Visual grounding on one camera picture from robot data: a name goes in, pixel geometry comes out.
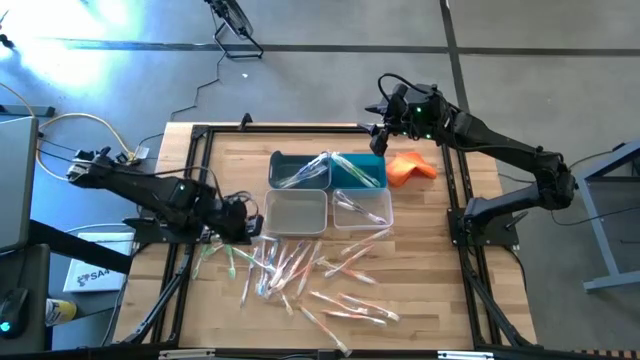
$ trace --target wooden table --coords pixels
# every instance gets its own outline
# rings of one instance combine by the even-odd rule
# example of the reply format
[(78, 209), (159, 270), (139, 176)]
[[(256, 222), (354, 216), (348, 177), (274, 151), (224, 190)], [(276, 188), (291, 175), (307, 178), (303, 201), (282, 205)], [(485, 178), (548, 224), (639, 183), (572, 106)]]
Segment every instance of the wooden table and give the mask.
[[(185, 164), (192, 123), (169, 123), (160, 150), (158, 171), (182, 168)], [(216, 134), (211, 163), (223, 194), (247, 190), (258, 204), (264, 204), (269, 190), (267, 169), (273, 151), (318, 154), (325, 150), (369, 153), (369, 137), (359, 134)], [(386, 160), (397, 152), (417, 151), (438, 171), (438, 178), (412, 177), (400, 188), (390, 188), (393, 198), (395, 235), (377, 243), (354, 269), (378, 280), (367, 285), (341, 274), (330, 279), (316, 267), (306, 289), (326, 295), (345, 292), (367, 299), (401, 316), (397, 324), (379, 328), (351, 319), (326, 318), (320, 311), (329, 304), (304, 293), (299, 299), (352, 349), (471, 349), (472, 341), (458, 253), (450, 244), (445, 211), (450, 206), (441, 149), (431, 141), (392, 138)], [(198, 150), (202, 156), (203, 149)], [(457, 159), (453, 155), (458, 176)], [(468, 154), (469, 171), (476, 196), (502, 193), (495, 161), (478, 153)], [(464, 196), (459, 190), (461, 204)], [(322, 237), (322, 254), (338, 262), (345, 246), (371, 231), (337, 231), (330, 217)], [(147, 247), (133, 261), (129, 283), (114, 339), (120, 340), (138, 325), (155, 303), (160, 289), (167, 245)], [(523, 336), (535, 342), (520, 268), (502, 248), (486, 249), (494, 298)], [(289, 316), (278, 301), (265, 302), (250, 291), (240, 308), (240, 296), (247, 276), (247, 263), (236, 257), (237, 277), (227, 275), (223, 252), (214, 255), (191, 281), (186, 300), (181, 347), (216, 348), (334, 348), (334, 343), (300, 311)], [(297, 288), (289, 286), (293, 294)], [(484, 333), (486, 313), (479, 305)], [(173, 317), (168, 306), (165, 336)]]

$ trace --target orange cloth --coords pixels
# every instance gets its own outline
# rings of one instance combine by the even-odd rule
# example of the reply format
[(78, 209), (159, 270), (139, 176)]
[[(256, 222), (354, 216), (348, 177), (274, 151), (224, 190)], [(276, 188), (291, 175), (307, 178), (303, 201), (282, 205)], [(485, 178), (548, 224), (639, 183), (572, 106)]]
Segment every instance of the orange cloth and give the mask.
[(407, 181), (414, 169), (428, 178), (436, 178), (436, 169), (427, 164), (417, 152), (409, 152), (396, 154), (396, 158), (387, 164), (387, 180), (393, 186), (400, 186)]

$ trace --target plastic bin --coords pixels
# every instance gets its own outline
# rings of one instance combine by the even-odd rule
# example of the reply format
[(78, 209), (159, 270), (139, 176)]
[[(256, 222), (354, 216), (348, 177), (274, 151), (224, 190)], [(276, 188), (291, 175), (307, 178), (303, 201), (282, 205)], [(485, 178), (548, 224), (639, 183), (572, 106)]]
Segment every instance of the plastic bin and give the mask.
[[(280, 180), (286, 179), (295, 175), (298, 170), (307, 165), (311, 160), (318, 157), (318, 155), (284, 155), (280, 151), (276, 151), (271, 154), (269, 160), (269, 185), (273, 189), (279, 187), (276, 183)], [(329, 187), (331, 181), (331, 166), (329, 170), (322, 175), (314, 178), (302, 181), (291, 189), (326, 189)]]
[(322, 236), (327, 228), (327, 194), (322, 190), (269, 190), (265, 230), (282, 236)]
[[(381, 188), (387, 187), (387, 171), (384, 157), (373, 154), (340, 154), (353, 165), (359, 167), (367, 175), (377, 179)], [(360, 180), (349, 174), (340, 165), (331, 161), (331, 187), (334, 189), (367, 188)]]
[(366, 216), (355, 211), (346, 210), (333, 204), (333, 225), (338, 230), (382, 230), (393, 225), (393, 206), (391, 193), (387, 189), (336, 189), (342, 190), (351, 200), (362, 205), (365, 210), (380, 216), (387, 221), (386, 225), (378, 225)]

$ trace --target gray floor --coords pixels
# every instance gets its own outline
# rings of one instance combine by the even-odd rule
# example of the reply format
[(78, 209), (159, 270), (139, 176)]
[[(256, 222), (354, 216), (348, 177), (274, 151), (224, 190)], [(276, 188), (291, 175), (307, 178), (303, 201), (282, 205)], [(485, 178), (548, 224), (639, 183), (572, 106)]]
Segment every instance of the gray floor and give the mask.
[[(437, 0), (239, 2), (253, 22), (257, 40), (265, 44), (447, 44)], [(32, 104), (108, 119), (130, 147), (161, 132), (171, 112), (191, 105), (196, 87), (216, 76), (218, 52), (69, 50), (55, 41), (38, 40), (50, 36), (211, 43), (213, 25), (200, 0), (30, 3), (14, 5), (3, 23), (19, 49), (0, 49), (0, 81)], [(640, 48), (636, 1), (450, 3), (460, 46)], [(640, 57), (462, 56), (461, 65), (476, 115), (506, 135), (564, 153), (569, 163), (640, 134)], [(203, 88), (199, 107), (179, 113), (175, 120), (237, 121), (251, 112), (256, 121), (374, 121), (362, 108), (378, 101), (375, 81), (385, 71), (415, 82), (437, 82), (456, 102), (446, 54), (271, 52), (263, 61), (223, 61), (221, 81)], [(16, 100), (2, 92), (0, 102)], [(119, 149), (104, 128), (86, 120), (62, 121), (47, 135), (73, 148)], [(157, 149), (157, 144), (149, 145)], [(66, 170), (62, 161), (45, 161), (59, 174)], [(151, 169), (153, 163), (145, 166)], [(513, 176), (527, 175), (504, 164), (499, 168)], [(518, 186), (503, 181), (506, 191)], [(36, 220), (68, 229), (118, 222), (134, 214), (134, 206), (115, 195), (74, 188), (36, 170)], [(584, 215), (579, 198), (557, 213), (563, 221)], [(559, 227), (548, 212), (532, 210), (518, 231), (541, 344), (556, 349), (637, 347), (640, 286), (590, 295), (582, 290), (582, 281), (606, 272), (588, 224)], [(628, 251), (640, 254), (640, 246), (629, 245)], [(60, 293), (68, 261), (52, 259), (52, 294)], [(74, 299), (91, 312), (108, 307), (113, 294)], [(92, 307), (96, 301), (100, 306)], [(55, 347), (96, 345), (106, 328), (105, 314), (56, 328)]]

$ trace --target robotic arm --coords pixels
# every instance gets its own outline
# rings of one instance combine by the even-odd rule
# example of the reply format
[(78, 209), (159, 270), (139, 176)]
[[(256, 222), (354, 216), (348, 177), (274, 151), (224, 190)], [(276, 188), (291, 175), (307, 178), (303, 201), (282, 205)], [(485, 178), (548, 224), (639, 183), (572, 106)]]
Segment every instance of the robotic arm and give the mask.
[[(381, 80), (394, 77), (391, 96), (382, 89)], [(383, 125), (365, 126), (372, 136), (370, 147), (378, 156), (387, 148), (389, 135), (406, 135), (413, 140), (431, 139), (461, 151), (479, 151), (534, 175), (532, 185), (502, 196), (473, 198), (465, 210), (465, 228), (472, 234), (482, 232), (496, 216), (539, 206), (548, 210), (564, 209), (573, 200), (575, 179), (559, 153), (544, 151), (498, 134), (477, 117), (447, 102), (436, 85), (413, 85), (394, 74), (378, 79), (383, 100), (366, 110), (382, 115)]]
[(155, 219), (127, 219), (125, 223), (141, 233), (152, 229), (150, 234), (156, 235), (157, 242), (195, 242), (203, 226), (229, 244), (250, 244), (250, 238), (260, 234), (263, 218), (257, 212), (247, 217), (245, 203), (252, 200), (247, 192), (222, 197), (219, 187), (145, 174), (113, 161), (109, 150), (79, 151), (67, 172), (69, 182), (82, 188), (109, 190), (152, 211)]

